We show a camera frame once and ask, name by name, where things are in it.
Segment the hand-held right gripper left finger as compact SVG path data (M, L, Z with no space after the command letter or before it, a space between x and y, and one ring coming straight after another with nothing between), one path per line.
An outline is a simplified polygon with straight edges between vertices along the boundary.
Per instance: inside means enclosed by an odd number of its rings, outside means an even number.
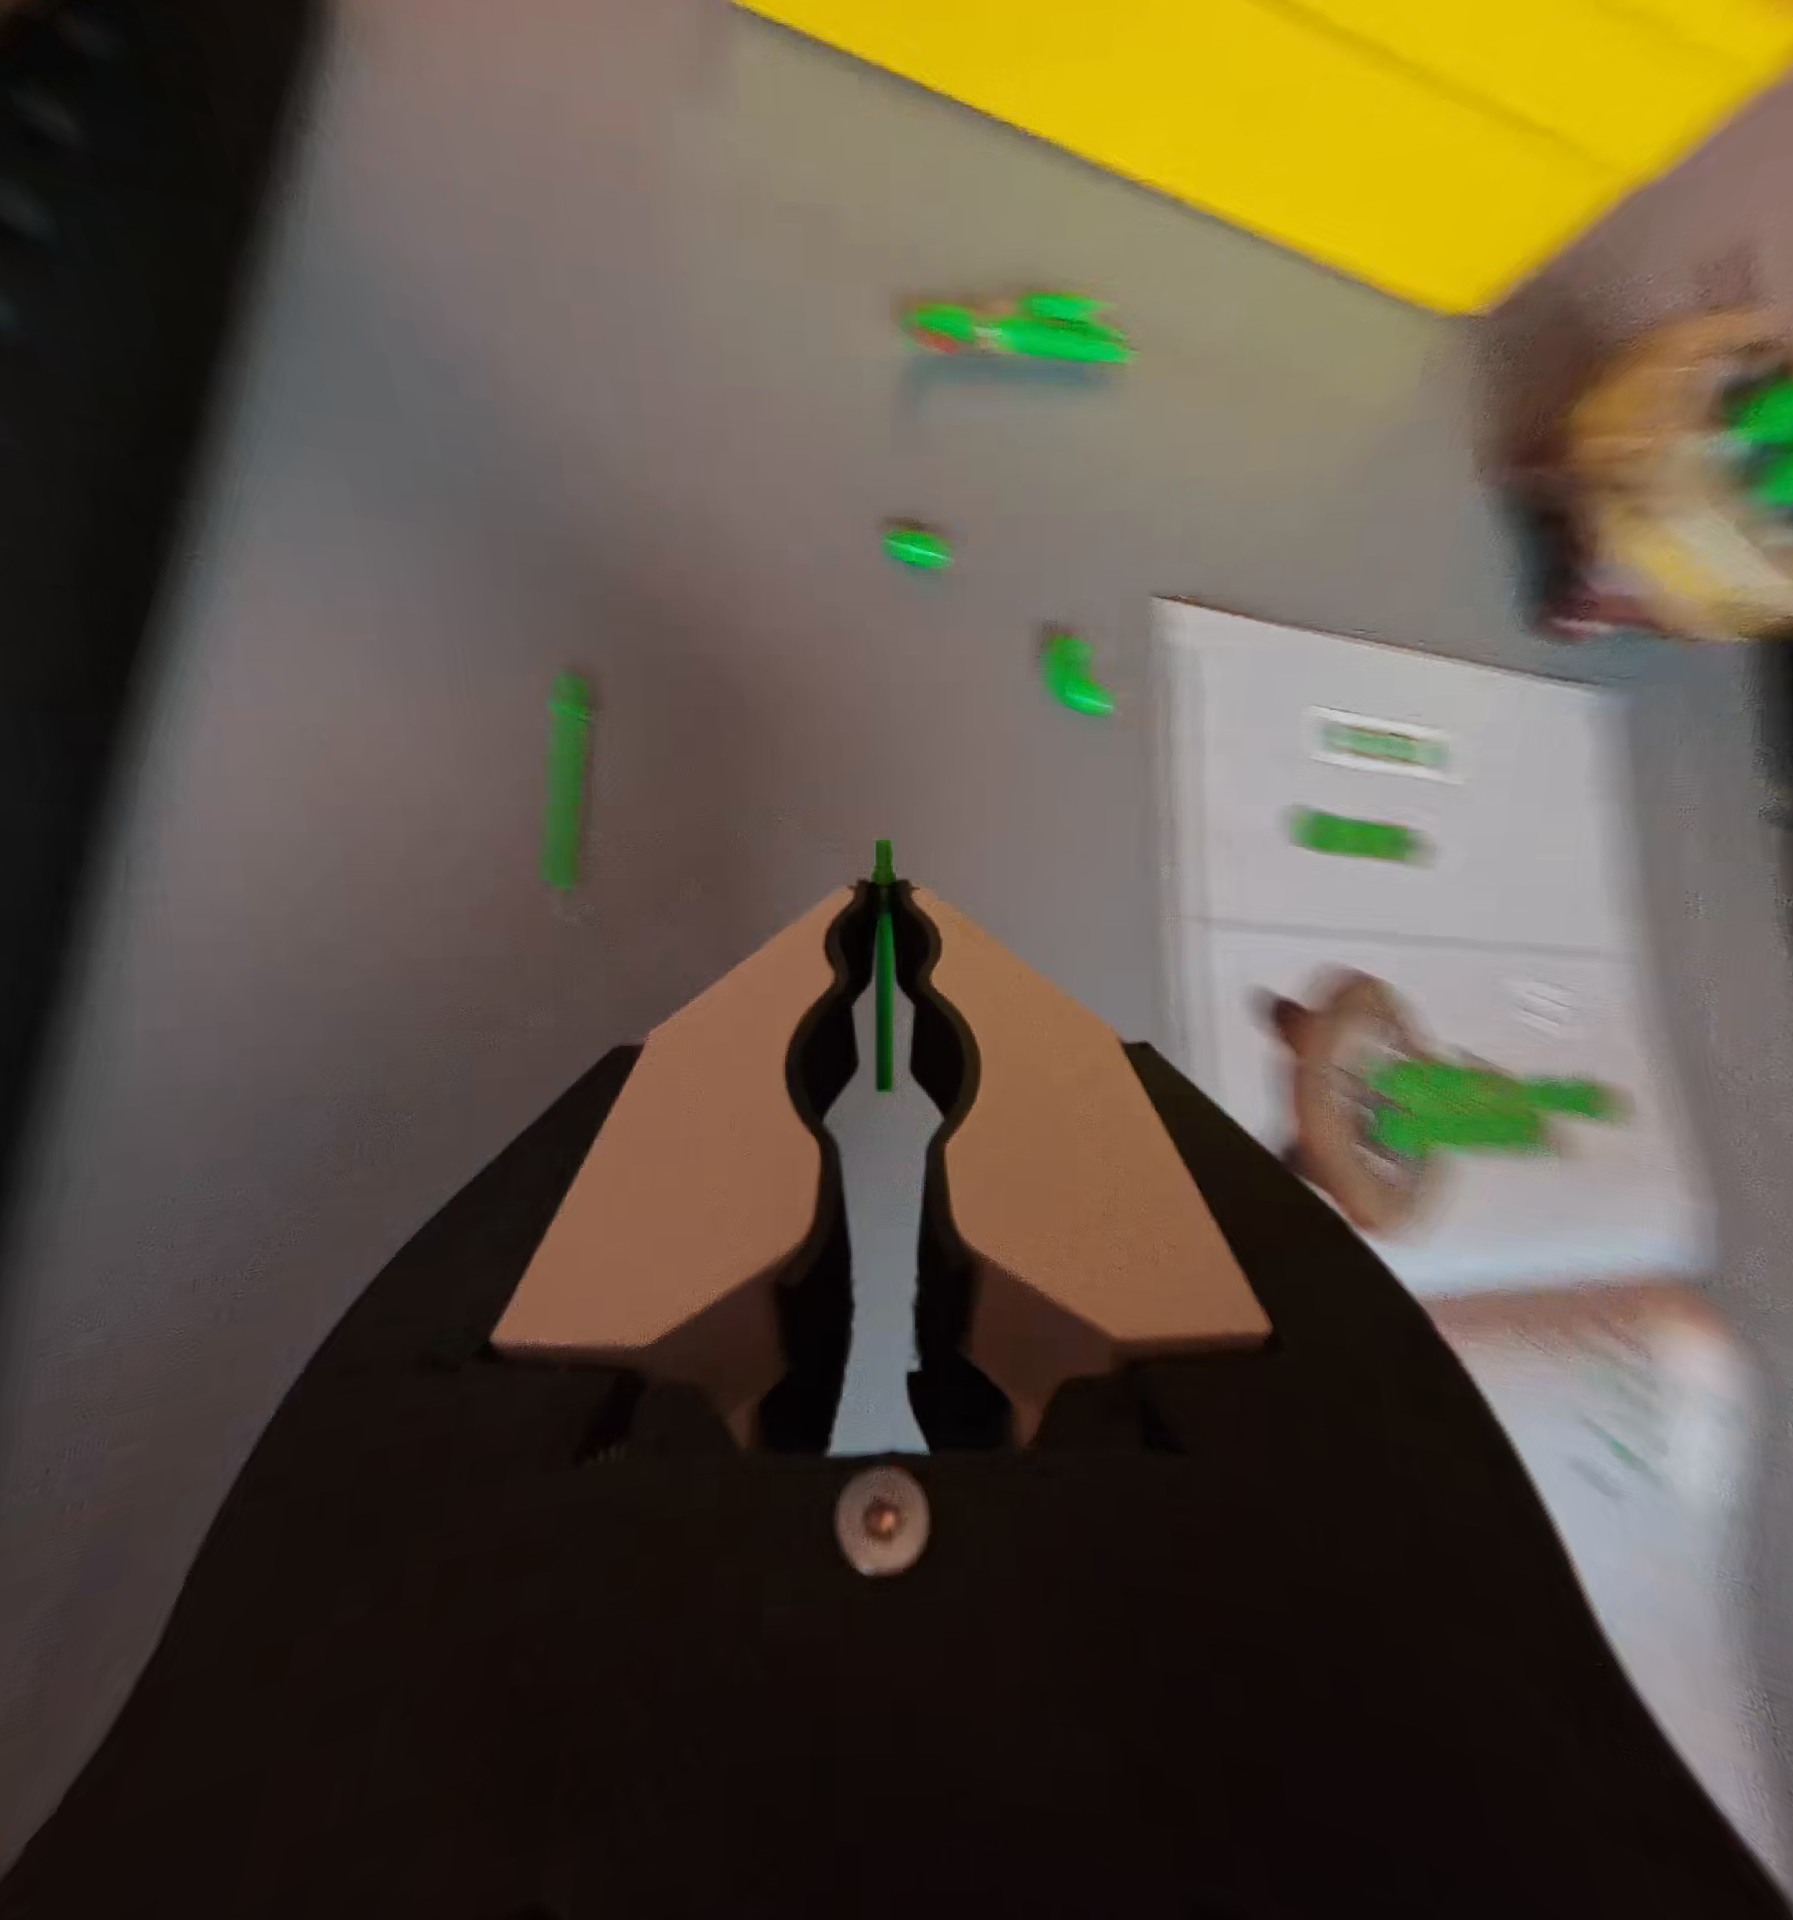
M811 1243L814 1120L789 1090L834 985L843 887L654 1026L505 1304L506 1360L614 1368L699 1392L744 1446L787 1375L774 1283Z

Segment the thin green lego rod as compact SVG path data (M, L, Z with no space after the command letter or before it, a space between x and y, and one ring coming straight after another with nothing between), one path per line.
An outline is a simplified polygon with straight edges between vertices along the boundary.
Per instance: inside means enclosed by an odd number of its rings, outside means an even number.
M893 854L892 839L875 841L875 864L871 883L877 895L877 920L873 944L873 995L875 995L875 1086L880 1092L893 1092L895 1084L895 993L897 993L897 947L893 930Z
M538 864L546 887L566 895L581 876L593 698L587 679L556 673L546 701L549 734Z

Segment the yellow plastic bin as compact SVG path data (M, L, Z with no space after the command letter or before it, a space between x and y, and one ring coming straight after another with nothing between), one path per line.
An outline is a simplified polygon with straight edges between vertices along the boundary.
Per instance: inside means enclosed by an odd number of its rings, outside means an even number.
M1793 1L744 1L1440 315L1793 72Z

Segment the scattered green lego clips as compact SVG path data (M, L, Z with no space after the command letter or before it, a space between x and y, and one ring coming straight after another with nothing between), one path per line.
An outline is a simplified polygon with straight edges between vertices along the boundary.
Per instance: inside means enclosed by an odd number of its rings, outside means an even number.
M1134 361L1130 338L1107 306L1077 292L924 300L901 310L900 330L913 346L939 358L1077 369L1122 369Z

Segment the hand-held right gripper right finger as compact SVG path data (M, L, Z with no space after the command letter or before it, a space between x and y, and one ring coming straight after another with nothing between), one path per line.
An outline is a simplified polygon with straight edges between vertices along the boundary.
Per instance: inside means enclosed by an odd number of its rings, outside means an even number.
M941 1186L965 1254L956 1346L1034 1438L1057 1392L1134 1362L1259 1353L1271 1321L1122 1036L919 887L919 986L959 1069Z

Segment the lego instruction booklet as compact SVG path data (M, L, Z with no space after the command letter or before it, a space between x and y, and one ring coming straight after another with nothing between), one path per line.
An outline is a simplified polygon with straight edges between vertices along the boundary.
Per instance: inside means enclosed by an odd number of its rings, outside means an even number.
M1183 1072L1428 1303L1692 1289L1619 694L1159 598Z

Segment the tan round lego pot model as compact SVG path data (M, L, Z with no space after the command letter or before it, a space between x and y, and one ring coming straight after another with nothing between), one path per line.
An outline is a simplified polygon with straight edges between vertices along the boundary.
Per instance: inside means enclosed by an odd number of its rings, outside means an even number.
M1526 412L1497 474L1550 638L1793 638L1793 330L1775 314L1657 321Z

